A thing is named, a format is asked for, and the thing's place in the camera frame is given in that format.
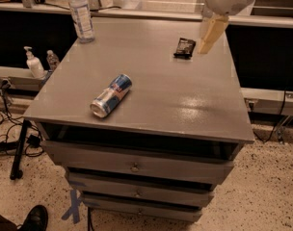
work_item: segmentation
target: soda can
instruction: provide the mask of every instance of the soda can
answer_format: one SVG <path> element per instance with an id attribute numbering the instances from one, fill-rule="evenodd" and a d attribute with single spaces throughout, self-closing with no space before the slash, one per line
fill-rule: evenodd
<path id="1" fill-rule="evenodd" d="M 91 104 L 91 110 L 96 116 L 101 118 L 110 114 L 132 86 L 130 78 L 125 75 L 119 75 L 109 87 L 104 90 Z"/>

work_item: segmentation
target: floor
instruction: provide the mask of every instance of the floor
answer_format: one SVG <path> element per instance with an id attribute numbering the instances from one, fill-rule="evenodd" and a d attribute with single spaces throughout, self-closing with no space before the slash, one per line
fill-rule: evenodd
<path id="1" fill-rule="evenodd" d="M 23 109 L 14 111 L 20 114 L 13 117 L 23 113 Z M 0 135 L 6 134 L 11 126 L 10 122 L 3 123 Z M 266 139 L 272 127 L 253 125 L 253 129 Z M 17 140 L 19 132 L 20 126 L 14 127 L 9 133 L 9 141 Z M 215 197 L 195 223 L 96 210 L 92 213 L 94 230 L 292 231 L 292 126 L 285 129 L 284 139 L 285 144 L 279 144 L 273 136 L 266 143 L 256 141 L 246 145 L 235 159 L 235 168 L 215 189 Z M 39 150 L 30 149 L 29 153 Z M 23 176 L 11 181 L 12 163 L 13 156 L 0 153 L 0 214 L 15 224 L 21 224 L 33 206 L 42 204 L 49 214 L 47 231 L 87 230 L 87 208 L 83 204 L 79 206 L 78 223 L 73 223 L 73 216 L 63 218 L 71 206 L 71 187 L 61 167 L 54 166 L 46 154 L 36 158 L 23 156 L 20 164 Z"/>

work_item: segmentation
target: gray tabletop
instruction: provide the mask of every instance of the gray tabletop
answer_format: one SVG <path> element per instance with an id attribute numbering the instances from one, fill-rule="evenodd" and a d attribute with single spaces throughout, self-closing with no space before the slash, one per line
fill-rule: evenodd
<path id="1" fill-rule="evenodd" d="M 75 42 L 24 114 L 58 124 L 214 141 L 253 142 L 226 36 L 207 55 L 173 57 L 200 23 L 94 18 L 94 42 Z M 119 74 L 133 86 L 106 118 L 90 104 Z"/>

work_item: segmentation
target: clear bottle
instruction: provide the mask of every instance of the clear bottle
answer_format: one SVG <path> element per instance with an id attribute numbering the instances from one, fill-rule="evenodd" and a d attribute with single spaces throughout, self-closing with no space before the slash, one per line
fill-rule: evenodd
<path id="1" fill-rule="evenodd" d="M 32 47 L 25 46 L 24 49 L 27 51 L 27 65 L 30 68 L 33 77 L 36 79 L 42 79 L 45 76 L 45 72 L 40 62 L 40 59 L 35 57 L 33 53 L 30 51 Z"/>
<path id="2" fill-rule="evenodd" d="M 52 71 L 56 70 L 60 63 L 58 56 L 52 50 L 47 51 L 47 61 Z"/>
<path id="3" fill-rule="evenodd" d="M 80 42 L 86 43 L 93 41 L 94 31 L 88 0 L 69 0 L 69 6 Z"/>

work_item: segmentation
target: shoe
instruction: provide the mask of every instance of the shoe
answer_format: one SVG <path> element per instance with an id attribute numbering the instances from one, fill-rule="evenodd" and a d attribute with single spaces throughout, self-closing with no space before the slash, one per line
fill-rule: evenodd
<path id="1" fill-rule="evenodd" d="M 44 206 L 37 205 L 28 214 L 19 231 L 45 231 L 48 224 L 48 213 Z"/>

